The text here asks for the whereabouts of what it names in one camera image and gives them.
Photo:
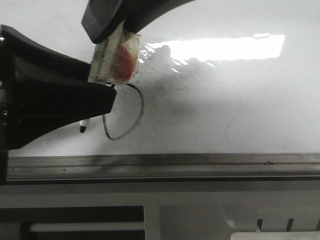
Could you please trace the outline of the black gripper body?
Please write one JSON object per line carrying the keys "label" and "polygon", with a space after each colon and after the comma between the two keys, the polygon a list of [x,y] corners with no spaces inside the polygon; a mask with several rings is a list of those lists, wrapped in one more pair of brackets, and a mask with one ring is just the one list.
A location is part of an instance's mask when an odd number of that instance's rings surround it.
{"label": "black gripper body", "polygon": [[7,180],[9,145],[8,145],[8,62],[9,55],[6,48],[6,35],[3,27],[0,28],[0,184],[4,185]]}

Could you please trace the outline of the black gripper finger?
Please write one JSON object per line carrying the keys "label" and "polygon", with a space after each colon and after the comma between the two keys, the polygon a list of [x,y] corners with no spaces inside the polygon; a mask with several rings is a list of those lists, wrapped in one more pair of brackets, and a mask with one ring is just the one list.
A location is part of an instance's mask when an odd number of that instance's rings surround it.
{"label": "black gripper finger", "polygon": [[112,110],[116,90],[88,82],[90,64],[44,47],[8,25],[1,27],[9,58],[9,150]]}
{"label": "black gripper finger", "polygon": [[89,0],[81,25],[94,44],[109,37],[120,25],[138,33],[163,14],[189,0]]}

